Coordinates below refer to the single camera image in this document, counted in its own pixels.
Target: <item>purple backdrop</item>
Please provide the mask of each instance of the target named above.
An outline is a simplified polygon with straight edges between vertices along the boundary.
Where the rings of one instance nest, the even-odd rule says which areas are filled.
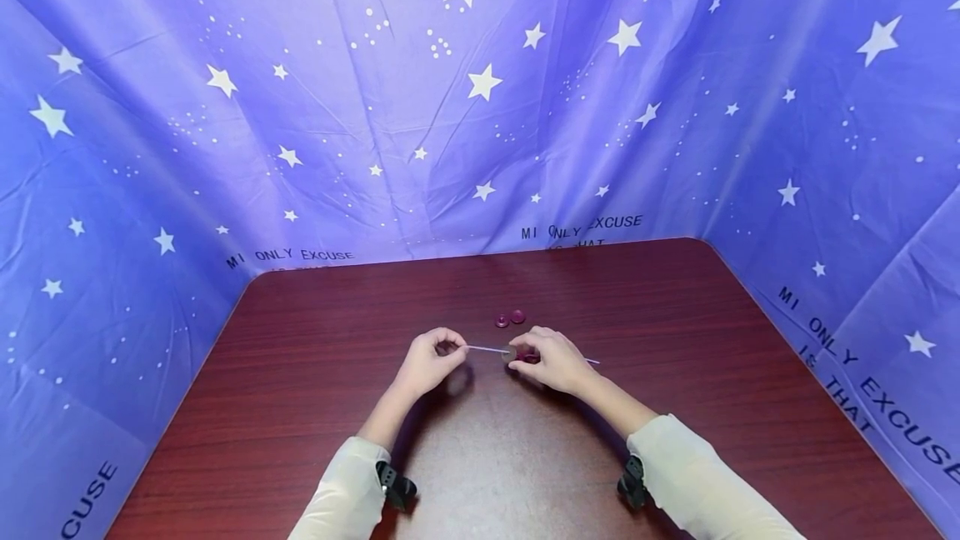
[[[960,538],[960,0],[0,20],[3,538],[106,532],[263,271],[683,236]]]

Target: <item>thin stick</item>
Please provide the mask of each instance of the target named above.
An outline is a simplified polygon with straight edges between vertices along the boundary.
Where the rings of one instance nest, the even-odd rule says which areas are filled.
[[[506,355],[507,353],[510,352],[500,348],[487,348],[486,346],[476,346],[475,344],[468,344],[467,346],[470,350],[487,351],[488,353],[499,353],[501,355]],[[586,361],[587,363],[593,363],[594,365],[600,364],[599,361],[593,361],[592,358],[583,357],[583,361]]]

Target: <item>left hand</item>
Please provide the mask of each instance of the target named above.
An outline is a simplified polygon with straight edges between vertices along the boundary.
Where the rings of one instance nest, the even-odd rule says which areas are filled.
[[[393,386],[419,399],[467,361],[468,351],[466,340],[446,327],[421,333],[410,344]]]

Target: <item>white sleeve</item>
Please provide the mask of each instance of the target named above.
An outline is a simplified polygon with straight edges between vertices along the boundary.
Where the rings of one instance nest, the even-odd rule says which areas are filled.
[[[377,463],[390,452],[350,437],[333,456],[288,540],[368,540],[380,523],[384,493]]]
[[[657,506],[697,540],[802,540],[778,510],[673,415],[627,438]]]

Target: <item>dark red table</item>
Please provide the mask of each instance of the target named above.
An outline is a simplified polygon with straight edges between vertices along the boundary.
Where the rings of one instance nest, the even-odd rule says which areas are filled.
[[[620,244],[286,271],[247,289],[112,539],[285,538],[341,441],[417,333],[497,346],[493,318],[565,332],[605,375],[675,413],[809,538],[939,538],[706,244]],[[631,515],[619,442],[573,401],[532,390],[497,355],[419,406],[397,459],[421,488],[375,538],[680,535]]]

